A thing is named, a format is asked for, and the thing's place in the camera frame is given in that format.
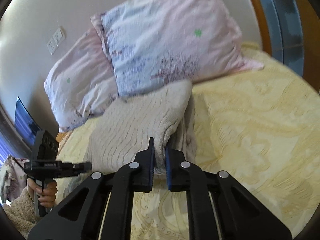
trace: tv screen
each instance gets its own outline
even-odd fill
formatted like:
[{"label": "tv screen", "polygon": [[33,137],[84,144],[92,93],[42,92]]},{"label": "tv screen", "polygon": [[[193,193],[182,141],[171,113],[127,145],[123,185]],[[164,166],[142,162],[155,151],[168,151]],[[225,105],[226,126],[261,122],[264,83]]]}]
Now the tv screen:
[{"label": "tv screen", "polygon": [[36,124],[35,120],[33,120],[19,97],[17,98],[14,126],[26,145],[32,149],[40,127]]}]

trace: light switch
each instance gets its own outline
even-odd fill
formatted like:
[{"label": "light switch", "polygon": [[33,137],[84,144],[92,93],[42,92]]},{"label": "light switch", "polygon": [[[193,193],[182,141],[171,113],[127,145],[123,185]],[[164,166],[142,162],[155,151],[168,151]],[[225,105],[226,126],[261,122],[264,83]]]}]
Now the light switch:
[{"label": "light switch", "polygon": [[49,40],[49,42],[47,43],[47,48],[48,48],[48,50],[49,50],[49,52],[50,52],[51,55],[56,51],[56,49],[57,49],[57,44],[55,43],[55,41],[53,40],[53,38],[51,38],[51,39]]},{"label": "light switch", "polygon": [[66,36],[63,33],[61,27],[54,33],[53,39],[56,42],[57,46],[61,44],[65,40]]}]

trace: white outlet plate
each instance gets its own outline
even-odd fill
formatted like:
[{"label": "white outlet plate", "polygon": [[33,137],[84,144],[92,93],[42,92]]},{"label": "white outlet plate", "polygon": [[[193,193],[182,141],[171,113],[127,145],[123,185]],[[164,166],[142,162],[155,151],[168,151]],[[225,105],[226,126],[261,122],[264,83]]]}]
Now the white outlet plate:
[{"label": "white outlet plate", "polygon": [[63,42],[65,40],[66,36],[64,35],[61,27],[59,27],[58,30],[56,30],[56,32],[53,35],[53,39],[56,42],[57,46],[59,46],[61,44],[61,42]]},{"label": "white outlet plate", "polygon": [[49,42],[47,43],[47,48],[50,52],[51,55],[53,55],[53,53],[56,51],[57,49],[57,44],[55,43],[55,41],[53,40],[53,38],[51,38],[49,40]]}]

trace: person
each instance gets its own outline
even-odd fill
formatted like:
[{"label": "person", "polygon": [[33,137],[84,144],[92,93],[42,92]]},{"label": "person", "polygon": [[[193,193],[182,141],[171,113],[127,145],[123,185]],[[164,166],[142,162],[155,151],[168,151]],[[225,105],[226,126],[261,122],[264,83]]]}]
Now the person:
[{"label": "person", "polygon": [[28,237],[29,231],[39,222],[41,218],[35,214],[35,206],[33,202],[34,191],[39,197],[40,205],[44,207],[53,207],[56,199],[57,183],[48,183],[47,187],[42,190],[32,179],[27,179],[27,186],[21,192],[21,195],[13,200],[8,206],[3,205],[8,218],[12,221],[17,230],[25,237]]}]

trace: yellow bedspread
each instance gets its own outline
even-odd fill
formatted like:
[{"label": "yellow bedspread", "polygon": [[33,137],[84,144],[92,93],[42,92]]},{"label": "yellow bedspread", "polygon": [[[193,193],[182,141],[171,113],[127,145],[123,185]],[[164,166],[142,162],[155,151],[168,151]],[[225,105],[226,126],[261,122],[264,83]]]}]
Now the yellow bedspread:
[{"label": "yellow bedspread", "polygon": [[[295,237],[320,202],[320,97],[263,52],[243,53],[265,68],[193,88],[196,163],[206,171],[231,173]],[[58,158],[82,161],[98,121],[68,133]],[[59,191],[67,182],[58,181]],[[134,196],[131,232],[139,240],[188,239],[185,194],[170,193],[165,181],[155,179],[151,193]]]}]

